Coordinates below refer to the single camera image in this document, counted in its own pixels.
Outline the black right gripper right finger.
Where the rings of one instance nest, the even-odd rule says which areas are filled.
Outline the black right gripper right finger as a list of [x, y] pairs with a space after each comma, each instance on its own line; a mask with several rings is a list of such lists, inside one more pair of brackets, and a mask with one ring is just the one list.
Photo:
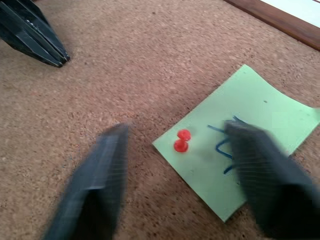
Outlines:
[[233, 168], [261, 231], [277, 240], [320, 238], [320, 189], [262, 129], [227, 120]]

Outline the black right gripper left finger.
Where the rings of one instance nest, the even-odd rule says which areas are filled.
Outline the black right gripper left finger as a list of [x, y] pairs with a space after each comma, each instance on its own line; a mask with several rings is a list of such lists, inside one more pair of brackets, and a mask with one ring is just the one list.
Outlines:
[[110, 240], [115, 234], [128, 179], [129, 126], [101, 133], [76, 168], [47, 228], [45, 240]]

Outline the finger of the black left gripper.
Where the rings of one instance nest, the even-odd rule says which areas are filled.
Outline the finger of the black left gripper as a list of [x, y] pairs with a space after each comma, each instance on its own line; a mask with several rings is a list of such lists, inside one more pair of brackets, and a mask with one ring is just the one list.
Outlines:
[[42, 62], [68, 62], [70, 56], [55, 31], [31, 0], [12, 0], [12, 18], [21, 29], [19, 39], [27, 53]]
[[13, 49], [42, 63], [61, 68], [66, 49], [32, 0], [0, 2], [0, 38]]

